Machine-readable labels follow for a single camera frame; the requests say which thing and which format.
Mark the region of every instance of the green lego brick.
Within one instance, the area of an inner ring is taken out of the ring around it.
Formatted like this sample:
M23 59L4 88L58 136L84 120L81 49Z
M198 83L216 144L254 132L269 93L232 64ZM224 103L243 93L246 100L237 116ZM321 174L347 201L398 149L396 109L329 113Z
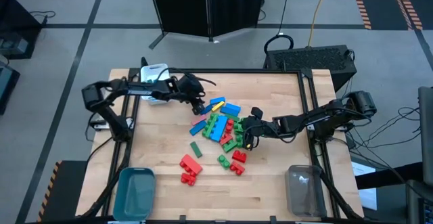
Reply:
M226 159L224 155L220 155L218 157L219 164L221 164L222 167L224 167L225 170L227 170L230 167L230 162Z
M236 141L236 146L238 148L242 148L242 145L244 144L244 139L242 138L244 136L243 133L236 133L235 132L235 141Z
M191 148L194 151L194 154L197 156L197 158L202 157L202 153L195 142L191 142L189 145L191 146Z
M225 115L228 119L233 119L235 122L239 122L239 118L234 115L226 114Z
M244 129L242 128L242 125L239 122L235 122L233 128L234 128L235 132L238 132L238 133L244 132Z
M223 150L225 153L230 152L232 149L234 149L236 147L237 143L234 142L233 140L230 140L229 143L225 143L223 145Z
M206 126L204 127L204 130L202 132L203 137L209 138L210 133L212 132L215 122L217 121L218 114L212 113L209 117L208 122L206 123Z

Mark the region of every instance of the teal container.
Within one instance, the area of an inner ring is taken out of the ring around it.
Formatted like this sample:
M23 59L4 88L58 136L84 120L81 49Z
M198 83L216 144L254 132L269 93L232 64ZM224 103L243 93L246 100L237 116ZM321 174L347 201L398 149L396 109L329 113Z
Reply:
M117 221L144 221L152 212L156 179L151 169L126 168L120 172L113 217Z

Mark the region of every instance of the pile of lego bricks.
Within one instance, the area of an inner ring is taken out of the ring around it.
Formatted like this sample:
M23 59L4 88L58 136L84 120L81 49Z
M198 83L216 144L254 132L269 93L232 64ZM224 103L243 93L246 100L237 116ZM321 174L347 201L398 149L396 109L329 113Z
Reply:
M217 114L217 110L220 110L224 115ZM201 116L191 122L193 128L189 130L189 132L194 136L202 131L203 137L219 143L225 153L229 153L235 148L241 149L244 130L242 129L241 120L237 117L240 110L241 108L239 106L225 103L224 97L214 98L210 101L210 104L206 106L204 111L201 113ZM212 113L206 122L206 114L210 111L212 111ZM197 146L197 143L192 142L190 145L197 159L199 159L202 156L202 153ZM247 159L246 153L241 153L240 150L235 150L231 158L233 161L230 163L228 159L221 154L217 158L217 161L224 169L230 169L238 176L242 175L245 168L238 162L245 164ZM181 182L193 186L198 174L202 171L202 166L200 166L196 160L188 154L184 155L180 165L187 172L182 173Z

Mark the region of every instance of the wooden tabletop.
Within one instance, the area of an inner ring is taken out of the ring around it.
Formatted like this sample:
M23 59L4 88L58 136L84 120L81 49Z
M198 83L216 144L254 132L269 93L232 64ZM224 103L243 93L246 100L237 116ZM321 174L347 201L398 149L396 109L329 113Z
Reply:
M112 70L110 80L127 74L127 69ZM313 75L319 105L335 99L329 70L314 70ZM273 116L302 114L295 74L197 76L216 83L216 86L203 83L205 101L225 96L227 102L241 106L240 117L250 115L253 106L264 112L263 120L271 120ZM304 84L311 110L308 82L305 80ZM120 113L122 101L123 98L115 101L113 108L116 113ZM130 101L131 113L133 100ZM278 139L261 138L260 145L247 153L244 174L237 176L223 169L217 161L218 156L224 154L218 143L204 138L201 133L193 137L189 134L194 117L191 105L169 102L149 106L147 102L140 101L130 166L147 167L156 174L156 195L149 219L179 219L179 215L186 215L189 220L266 221L269 216L275 215L279 221L305 220L288 211L284 185L284 173L290 166L311 164L305 130L289 144ZM109 137L109 131L96 133L93 149ZM343 133L336 133L334 137L345 139ZM195 157L189 146L192 141L197 143L203 157ZM347 146L339 141L331 141L327 148L335 186L354 211L363 216ZM77 215L89 209L105 187L113 149L114 142L109 143L91 159ZM225 154L230 161L231 153ZM203 167L193 187L180 181L184 169L179 162L185 154L194 157ZM115 194L116 189L113 191L110 213ZM332 217L329 193L324 185L323 194L328 216Z

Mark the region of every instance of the blue lego brick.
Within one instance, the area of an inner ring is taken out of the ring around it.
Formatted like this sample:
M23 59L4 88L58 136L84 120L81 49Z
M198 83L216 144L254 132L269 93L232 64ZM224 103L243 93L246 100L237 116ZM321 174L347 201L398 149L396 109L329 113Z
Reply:
M239 112L241 111L241 107L240 107L240 106L236 106L236 105L233 105L233 104L230 104L230 103L226 103L226 104L225 104L225 107L230 108L230 109L233 109L233 110L235 110L237 113L239 113Z
M232 116L237 116L239 114L239 112L236 112L235 110L228 108L227 106L223 106L219 111L221 113L232 115Z
M205 115L206 113L210 112L214 106L212 104L209 104L204 108L204 110L200 113L201 115Z
M213 141L219 142L221 136L223 136L225 124L227 123L228 118L226 116L220 115L218 116L218 120L215 123L214 129L210 134L210 139Z
M196 133L200 132L200 130L204 129L205 126L206 126L206 121L203 120L198 124L196 124L192 129L190 129L189 133L191 133L191 135L194 136Z
M215 104L218 104L220 102L225 102L225 98L224 97L218 97L218 98L211 99L210 104L215 105Z

